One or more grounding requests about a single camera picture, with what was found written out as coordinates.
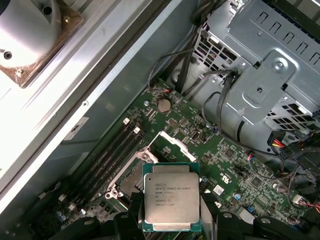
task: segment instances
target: red wire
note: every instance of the red wire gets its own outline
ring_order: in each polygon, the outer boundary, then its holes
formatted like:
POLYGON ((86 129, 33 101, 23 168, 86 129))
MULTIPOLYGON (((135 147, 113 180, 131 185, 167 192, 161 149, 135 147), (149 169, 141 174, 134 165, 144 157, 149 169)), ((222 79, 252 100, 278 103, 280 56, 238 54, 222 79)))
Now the red wire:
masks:
POLYGON ((282 148, 285 147, 285 145, 284 145, 282 142, 280 142, 278 139, 275 139, 274 142, 275 142, 276 144, 278 144, 278 145, 279 145, 280 147, 282 147, 282 148))

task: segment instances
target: metal bracket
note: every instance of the metal bracket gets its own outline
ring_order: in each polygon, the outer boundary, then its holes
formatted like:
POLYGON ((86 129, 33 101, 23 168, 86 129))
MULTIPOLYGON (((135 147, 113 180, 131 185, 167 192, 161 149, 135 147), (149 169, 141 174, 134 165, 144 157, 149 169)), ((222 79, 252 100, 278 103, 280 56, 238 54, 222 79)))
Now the metal bracket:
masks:
POLYGON ((248 68, 236 81, 226 104, 249 124, 262 121, 284 94, 282 86, 297 70, 284 54, 273 50, 257 69, 248 68))
POLYGON ((122 167, 122 169, 117 173, 117 175, 109 183, 107 191, 104 195, 106 199, 117 199, 118 197, 123 197, 123 193, 119 192, 117 189, 116 181, 121 177, 122 174, 127 170, 127 168, 133 163, 135 159, 140 159, 146 163, 158 163, 158 159, 148 150, 148 147, 144 147, 139 151, 136 151, 134 155, 129 159, 129 161, 122 167))

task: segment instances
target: capacitor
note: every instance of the capacitor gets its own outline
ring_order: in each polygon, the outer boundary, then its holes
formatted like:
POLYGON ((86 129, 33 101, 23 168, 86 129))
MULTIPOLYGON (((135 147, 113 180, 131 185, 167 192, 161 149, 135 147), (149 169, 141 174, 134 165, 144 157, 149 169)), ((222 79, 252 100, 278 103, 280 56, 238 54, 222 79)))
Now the capacitor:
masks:
POLYGON ((171 109, 171 102, 168 99, 160 99, 157 104, 158 111, 160 113, 167 113, 171 109))
POLYGON ((239 201, 241 199, 241 195, 239 193, 234 193, 233 197, 235 200, 239 201))
POLYGON ((206 176, 203 176, 202 181, 206 182, 206 181, 208 181, 208 178, 206 176))

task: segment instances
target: black ram slot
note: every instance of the black ram slot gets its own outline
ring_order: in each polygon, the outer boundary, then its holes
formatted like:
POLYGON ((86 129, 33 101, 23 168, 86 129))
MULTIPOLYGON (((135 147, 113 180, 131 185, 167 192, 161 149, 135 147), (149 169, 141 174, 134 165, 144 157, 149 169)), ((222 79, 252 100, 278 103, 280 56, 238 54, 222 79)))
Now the black ram slot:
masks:
POLYGON ((124 139, 124 137, 129 134, 129 131, 133 129, 134 123, 128 125, 123 125, 113 136, 113 138, 107 143, 106 147, 102 151, 102 153, 95 159, 95 161, 90 165, 89 169, 85 171, 84 176, 79 181, 78 185, 81 186, 88 177, 91 177, 90 174, 95 170, 99 169, 100 166, 103 164, 103 160, 105 160, 117 144, 124 139))
POLYGON ((107 180, 113 175, 113 173, 120 167, 121 163, 123 163, 124 160, 128 158, 128 155, 132 152, 132 150, 137 146, 137 144, 140 142, 140 140, 143 138, 143 135, 138 134, 136 135, 132 141, 130 141, 129 144, 125 146, 125 149, 121 152, 121 155, 119 155, 115 160, 114 160, 114 165, 113 167, 105 172, 101 177, 99 177, 98 181, 93 185, 89 193, 85 196, 85 200, 83 201, 82 205, 86 205, 88 201, 93 198, 97 192, 100 190, 100 188, 106 184, 107 180))
POLYGON ((102 154, 99 155, 98 161, 90 166, 88 173, 82 177, 80 182, 78 183, 77 187, 71 192, 70 199, 73 199, 72 202, 74 202, 76 199, 74 199, 77 194, 79 194, 79 191, 83 189, 84 184, 87 184, 88 182, 93 181, 92 178, 94 178, 97 175, 97 171, 106 163, 106 161, 109 159, 110 154, 114 152, 114 150, 121 144, 122 141, 132 132, 132 129, 134 128, 135 123, 131 122, 126 126, 125 129, 121 131, 119 134, 119 131, 116 133, 116 135, 112 138, 112 140, 107 144, 107 147, 103 151, 102 154))
POLYGON ((117 146, 114 152, 108 157, 103 166, 96 172, 96 177, 91 181, 85 183, 85 185, 81 189, 80 198, 78 198, 78 202, 81 201, 82 197, 86 196, 89 192, 93 190, 93 187, 101 180, 105 173, 109 173, 109 168, 114 164, 114 159, 119 155, 122 155, 123 149, 128 146, 134 139, 134 132, 131 131, 128 136, 126 136, 125 140, 117 146))

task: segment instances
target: white label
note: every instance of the white label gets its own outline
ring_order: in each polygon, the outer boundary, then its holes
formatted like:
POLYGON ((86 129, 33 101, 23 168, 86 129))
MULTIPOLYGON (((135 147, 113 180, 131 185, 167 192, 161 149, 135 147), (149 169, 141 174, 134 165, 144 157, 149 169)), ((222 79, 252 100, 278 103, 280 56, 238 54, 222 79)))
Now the white label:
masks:
POLYGON ((88 121, 89 117, 83 116, 78 123, 71 129, 71 131, 65 136, 64 141, 71 140, 75 137, 75 135, 79 132, 79 130, 85 125, 88 121))
POLYGON ((213 191, 218 194, 219 196, 224 192, 224 188, 222 188, 221 186, 217 185, 215 186, 215 188, 213 189, 213 191))
POLYGON ((230 179, 226 175, 223 175, 222 181, 224 181, 225 184, 231 183, 230 179))

